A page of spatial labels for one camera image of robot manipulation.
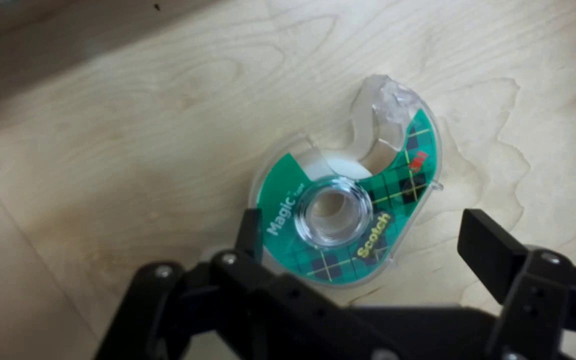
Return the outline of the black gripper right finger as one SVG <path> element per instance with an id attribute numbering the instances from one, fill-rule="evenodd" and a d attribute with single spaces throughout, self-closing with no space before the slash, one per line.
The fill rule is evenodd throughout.
<path id="1" fill-rule="evenodd" d="M 507 311 L 530 313 L 515 288 L 528 249 L 485 211 L 467 209 L 462 212 L 458 254 L 498 305 Z"/>

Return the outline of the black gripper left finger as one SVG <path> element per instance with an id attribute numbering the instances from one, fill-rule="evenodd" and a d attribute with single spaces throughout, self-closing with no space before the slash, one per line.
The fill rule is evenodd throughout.
<path id="1" fill-rule="evenodd" d="M 247 209 L 234 245 L 234 250 L 240 259 L 249 259 L 254 262 L 263 260 L 260 224 L 263 224 L 263 212 L 259 209 Z"/>

